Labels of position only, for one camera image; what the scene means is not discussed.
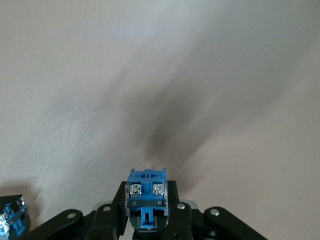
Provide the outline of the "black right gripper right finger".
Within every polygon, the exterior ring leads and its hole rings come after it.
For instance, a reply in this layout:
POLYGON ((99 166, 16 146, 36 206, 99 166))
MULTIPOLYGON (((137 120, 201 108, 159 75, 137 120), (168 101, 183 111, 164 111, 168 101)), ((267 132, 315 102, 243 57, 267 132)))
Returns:
POLYGON ((169 180, 166 240, 264 240, 265 237, 223 207, 204 212, 180 201, 177 183, 169 180))

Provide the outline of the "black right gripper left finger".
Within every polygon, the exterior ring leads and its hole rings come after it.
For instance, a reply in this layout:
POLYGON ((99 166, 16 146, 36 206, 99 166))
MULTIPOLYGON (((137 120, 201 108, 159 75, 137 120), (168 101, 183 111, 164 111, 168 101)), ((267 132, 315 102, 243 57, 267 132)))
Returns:
POLYGON ((118 240, 128 217, 125 210, 125 182, 121 182, 111 203, 101 204, 83 215, 67 209, 24 235, 26 240, 118 240))

